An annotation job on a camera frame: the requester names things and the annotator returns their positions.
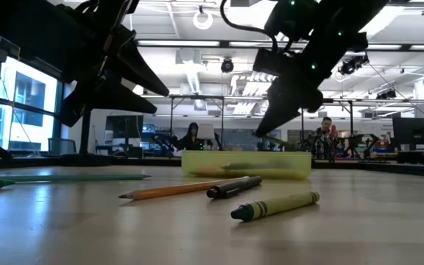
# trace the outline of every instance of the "man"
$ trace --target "man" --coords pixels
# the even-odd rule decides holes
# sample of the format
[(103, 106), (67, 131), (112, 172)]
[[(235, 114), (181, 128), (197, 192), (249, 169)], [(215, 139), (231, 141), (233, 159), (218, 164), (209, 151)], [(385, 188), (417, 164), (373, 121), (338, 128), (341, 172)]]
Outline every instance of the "man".
[(331, 139), (331, 119), (323, 118), (322, 126), (317, 129), (312, 145), (312, 155), (315, 159), (333, 160), (333, 142)]

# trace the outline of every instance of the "table surface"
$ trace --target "table surface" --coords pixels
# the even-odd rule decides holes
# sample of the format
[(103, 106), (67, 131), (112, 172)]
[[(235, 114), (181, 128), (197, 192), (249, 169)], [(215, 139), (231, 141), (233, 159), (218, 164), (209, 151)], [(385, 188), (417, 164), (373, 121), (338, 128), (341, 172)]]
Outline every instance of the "table surface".
[[(139, 188), (189, 183), (180, 168), (15, 169), (0, 174), (145, 173), (137, 181), (24, 183), (0, 190), (3, 264), (424, 264), (424, 177), (313, 170), (308, 182), (265, 180), (228, 200), (205, 192), (131, 202)], [(318, 191), (313, 205), (254, 222), (241, 203)]]

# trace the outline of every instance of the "ceiling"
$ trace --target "ceiling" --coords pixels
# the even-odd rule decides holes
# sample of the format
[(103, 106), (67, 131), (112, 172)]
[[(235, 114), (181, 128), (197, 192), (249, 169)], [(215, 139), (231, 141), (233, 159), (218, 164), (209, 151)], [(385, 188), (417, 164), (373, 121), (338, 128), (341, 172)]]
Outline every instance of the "ceiling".
[[(53, 4), (67, 4), (76, 7), (77, 0), (49, 0)], [(263, 0), (251, 7), (226, 7), (231, 21), (240, 24), (263, 24), (269, 14), (269, 1)], [(199, 29), (194, 25), (198, 6), (213, 19), (210, 28)], [(134, 14), (128, 15), (124, 25), (137, 32), (137, 39), (171, 40), (267, 40), (259, 33), (245, 32), (226, 25), (219, 16), (218, 4), (214, 1), (140, 1)], [(407, 7), (385, 28), (374, 34), (370, 43), (424, 43), (424, 16), (422, 7)], [(199, 15), (198, 22), (206, 20)], [(169, 88), (179, 88), (188, 83), (184, 68), (176, 66), (176, 53), (180, 48), (140, 48), (145, 61)], [(201, 83), (217, 84), (217, 93), (222, 92), (223, 84), (230, 85), (236, 74), (252, 70), (255, 49), (196, 49), (201, 63), (207, 61), (197, 74)], [(424, 52), (369, 52), (370, 66), (357, 71), (353, 76), (342, 77), (334, 74), (324, 81), (319, 89), (325, 96), (363, 96), (368, 91), (379, 88), (388, 82), (395, 82), (397, 89), (405, 96), (412, 96), (413, 81), (424, 75)], [(223, 74), (220, 65), (224, 57), (231, 57), (236, 72)]]

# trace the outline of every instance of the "woman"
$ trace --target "woman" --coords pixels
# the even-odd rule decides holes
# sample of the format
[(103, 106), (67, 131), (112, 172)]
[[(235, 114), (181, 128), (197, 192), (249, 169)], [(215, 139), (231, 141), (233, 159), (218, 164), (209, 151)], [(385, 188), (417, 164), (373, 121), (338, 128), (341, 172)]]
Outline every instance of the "woman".
[[(178, 144), (178, 150), (203, 150), (204, 144), (202, 140), (197, 139), (197, 131), (199, 130), (199, 125), (197, 123), (192, 122), (189, 125), (188, 132), (186, 135), (181, 138)], [(207, 145), (212, 147), (212, 141), (207, 140)]]

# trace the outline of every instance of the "plastic container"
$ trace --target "plastic container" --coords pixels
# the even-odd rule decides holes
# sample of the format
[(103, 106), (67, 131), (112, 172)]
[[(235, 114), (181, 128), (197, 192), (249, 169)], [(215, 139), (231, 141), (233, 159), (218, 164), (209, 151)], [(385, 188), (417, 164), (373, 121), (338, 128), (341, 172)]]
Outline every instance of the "plastic container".
[(196, 177), (306, 180), (311, 174), (309, 152), (184, 151), (181, 163), (184, 175)]

